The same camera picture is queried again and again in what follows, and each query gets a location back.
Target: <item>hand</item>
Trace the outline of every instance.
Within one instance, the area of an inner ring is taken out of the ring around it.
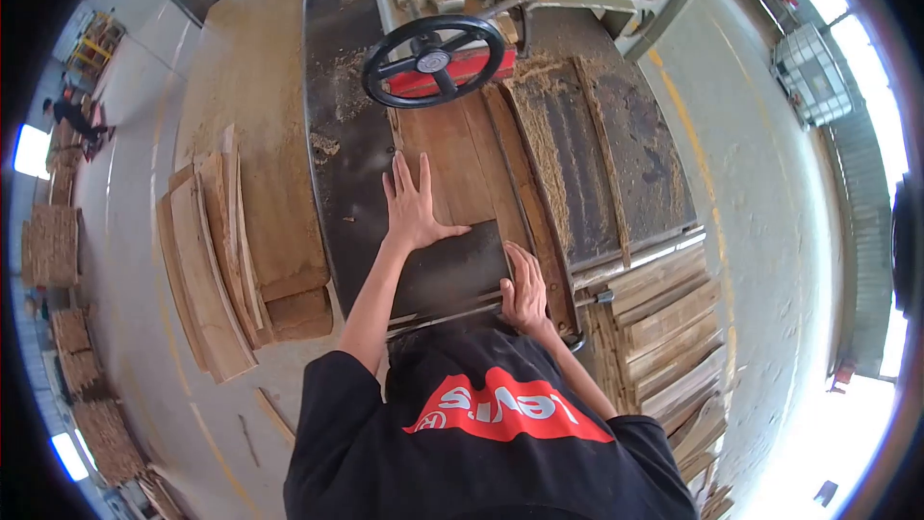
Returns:
[[[430,160],[421,153],[421,190],[414,187],[408,162],[399,151],[392,159],[395,185],[382,173],[382,186],[388,199],[388,234],[385,242],[409,254],[441,239],[467,234],[467,225],[441,225],[433,219],[433,193],[430,189]]]
[[[514,286],[506,278],[501,280],[503,320],[537,340],[557,338],[558,333],[552,321],[545,315],[545,282],[542,280],[539,260],[510,241],[503,243],[503,251],[514,264],[516,281]]]

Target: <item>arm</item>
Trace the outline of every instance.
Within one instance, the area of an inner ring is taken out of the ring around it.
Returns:
[[[514,264],[514,279],[501,280],[502,315],[510,325],[532,336],[558,363],[565,381],[597,416],[604,420],[618,413],[584,366],[578,362],[565,342],[558,336],[552,321],[545,315],[545,282],[539,261],[526,249],[507,242],[503,246]]]
[[[372,375],[382,361],[398,278],[410,252],[471,230],[463,225],[441,225],[433,219],[430,161],[426,153],[421,154],[421,190],[414,186],[401,151],[392,160],[392,173],[394,185],[388,173],[382,173],[388,201],[388,233],[346,318],[337,345],[337,349],[355,357]]]

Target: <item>right hand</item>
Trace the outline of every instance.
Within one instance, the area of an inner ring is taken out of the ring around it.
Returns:
[[[506,278],[501,280],[502,319],[537,340],[557,338],[554,324],[545,315],[545,282],[539,260],[510,241],[503,243],[503,251],[514,265],[515,285]]]

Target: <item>window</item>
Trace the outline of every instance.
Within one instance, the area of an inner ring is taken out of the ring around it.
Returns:
[[[51,179],[51,175],[45,169],[45,158],[48,156],[48,146],[51,142],[51,133],[42,133],[28,124],[22,125],[16,144],[16,155],[13,158],[13,169],[46,181]]]

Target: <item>left hand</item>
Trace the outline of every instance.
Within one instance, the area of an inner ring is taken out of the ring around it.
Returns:
[[[467,225],[441,225],[433,219],[433,193],[430,183],[430,160],[421,153],[421,189],[414,187],[408,162],[401,151],[392,159],[395,184],[382,173],[382,187],[388,199],[388,234],[385,241],[410,253],[441,239],[467,234]]]

